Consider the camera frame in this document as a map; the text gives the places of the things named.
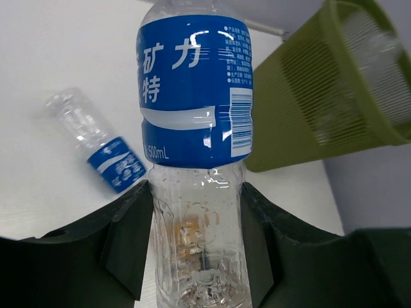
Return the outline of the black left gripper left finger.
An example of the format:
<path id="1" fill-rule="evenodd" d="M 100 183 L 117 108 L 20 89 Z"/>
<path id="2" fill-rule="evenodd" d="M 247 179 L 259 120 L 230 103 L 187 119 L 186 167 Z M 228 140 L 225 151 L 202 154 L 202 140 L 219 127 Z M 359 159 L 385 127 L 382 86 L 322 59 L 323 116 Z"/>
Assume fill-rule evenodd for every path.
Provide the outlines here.
<path id="1" fill-rule="evenodd" d="M 147 181 L 41 238 L 1 239 L 2 307 L 133 307 L 152 223 Z"/>

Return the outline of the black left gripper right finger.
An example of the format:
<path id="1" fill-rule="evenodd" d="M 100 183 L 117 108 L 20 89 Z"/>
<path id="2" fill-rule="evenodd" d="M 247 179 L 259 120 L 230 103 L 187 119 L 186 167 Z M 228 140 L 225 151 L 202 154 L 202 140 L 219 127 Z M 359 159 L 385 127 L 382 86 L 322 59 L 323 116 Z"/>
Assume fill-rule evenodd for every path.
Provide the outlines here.
<path id="1" fill-rule="evenodd" d="M 254 307 L 409 307 L 410 229 L 340 236 L 266 199 L 250 183 L 241 222 Z"/>

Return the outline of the blue label bottle white cap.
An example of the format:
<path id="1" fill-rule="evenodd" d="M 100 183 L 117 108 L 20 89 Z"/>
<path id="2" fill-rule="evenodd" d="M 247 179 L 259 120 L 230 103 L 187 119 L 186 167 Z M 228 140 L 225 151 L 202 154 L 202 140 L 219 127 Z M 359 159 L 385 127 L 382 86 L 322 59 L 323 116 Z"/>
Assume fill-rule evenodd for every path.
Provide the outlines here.
<path id="1" fill-rule="evenodd" d="M 136 39 L 159 307 L 250 307 L 241 230 L 250 33 L 225 1 L 157 1 Z"/>

